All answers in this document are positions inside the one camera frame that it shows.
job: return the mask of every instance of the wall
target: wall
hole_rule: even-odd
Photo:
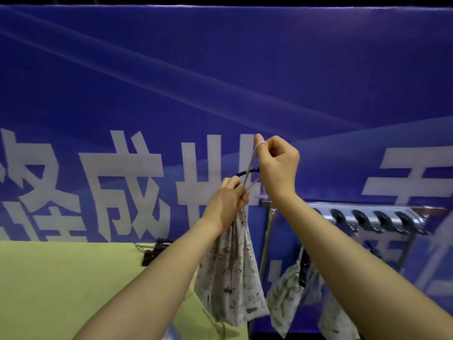
[[[299,149],[307,200],[450,208],[452,25],[416,8],[0,7],[0,238],[177,238],[256,132]],[[275,228],[283,271],[299,244]],[[361,237],[390,264],[405,243]],[[417,239],[404,267],[450,312],[452,244]],[[316,331],[318,307],[293,330]]]

